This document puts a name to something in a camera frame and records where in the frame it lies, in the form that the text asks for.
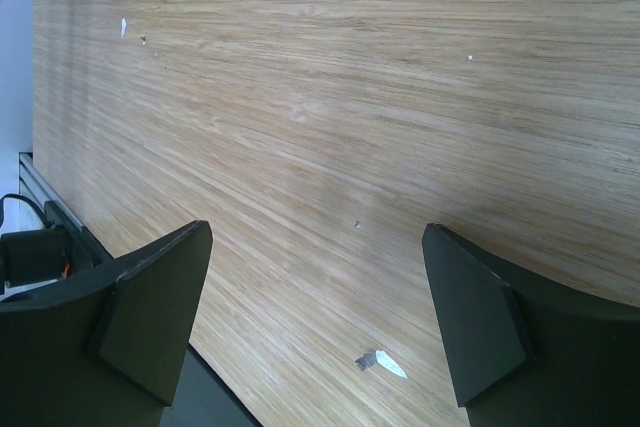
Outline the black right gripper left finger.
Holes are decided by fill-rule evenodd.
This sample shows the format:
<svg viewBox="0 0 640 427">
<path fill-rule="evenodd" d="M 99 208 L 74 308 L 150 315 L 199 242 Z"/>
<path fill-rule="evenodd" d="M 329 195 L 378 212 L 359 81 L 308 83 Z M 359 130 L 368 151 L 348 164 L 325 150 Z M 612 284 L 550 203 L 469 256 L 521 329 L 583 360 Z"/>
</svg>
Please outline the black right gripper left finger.
<svg viewBox="0 0 640 427">
<path fill-rule="evenodd" d="M 5 426 L 156 426 L 174 400 L 211 256 L 191 222 L 1 304 Z"/>
</svg>

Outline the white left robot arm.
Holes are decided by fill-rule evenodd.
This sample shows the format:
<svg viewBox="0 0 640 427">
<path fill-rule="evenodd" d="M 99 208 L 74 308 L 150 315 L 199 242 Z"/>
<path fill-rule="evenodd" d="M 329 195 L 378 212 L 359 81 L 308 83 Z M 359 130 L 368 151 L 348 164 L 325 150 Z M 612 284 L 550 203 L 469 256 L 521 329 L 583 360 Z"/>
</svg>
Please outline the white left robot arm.
<svg viewBox="0 0 640 427">
<path fill-rule="evenodd" d="M 112 258 L 89 229 L 76 223 L 63 206 L 53 200 L 43 207 L 19 194 L 1 198 L 30 207 L 42 227 L 1 236 L 1 294 L 96 267 Z"/>
</svg>

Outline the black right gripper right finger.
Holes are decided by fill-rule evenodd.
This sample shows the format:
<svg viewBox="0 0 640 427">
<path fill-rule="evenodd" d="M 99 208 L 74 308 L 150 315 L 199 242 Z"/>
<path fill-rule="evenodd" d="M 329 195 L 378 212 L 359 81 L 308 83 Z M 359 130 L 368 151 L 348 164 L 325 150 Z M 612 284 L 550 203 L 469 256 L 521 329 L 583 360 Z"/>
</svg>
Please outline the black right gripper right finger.
<svg viewBox="0 0 640 427">
<path fill-rule="evenodd" d="M 422 248 L 470 425 L 638 425 L 638 308 L 536 274 L 440 224 L 426 226 Z"/>
</svg>

